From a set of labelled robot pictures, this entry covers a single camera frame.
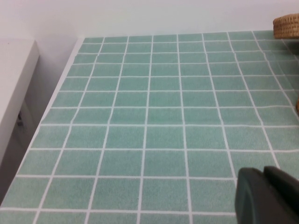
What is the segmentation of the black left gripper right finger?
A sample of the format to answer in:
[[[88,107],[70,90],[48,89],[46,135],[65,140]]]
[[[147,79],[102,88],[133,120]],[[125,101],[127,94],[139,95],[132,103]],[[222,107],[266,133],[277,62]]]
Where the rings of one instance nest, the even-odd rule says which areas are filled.
[[[279,205],[289,218],[299,223],[299,181],[285,171],[274,167],[264,167],[263,174],[277,195]]]

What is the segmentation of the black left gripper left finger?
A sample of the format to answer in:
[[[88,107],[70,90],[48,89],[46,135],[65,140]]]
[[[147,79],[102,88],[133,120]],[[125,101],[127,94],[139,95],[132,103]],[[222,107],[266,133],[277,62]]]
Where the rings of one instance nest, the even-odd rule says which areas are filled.
[[[235,195],[235,213],[239,224],[279,224],[282,210],[270,184],[255,168],[241,168]]]

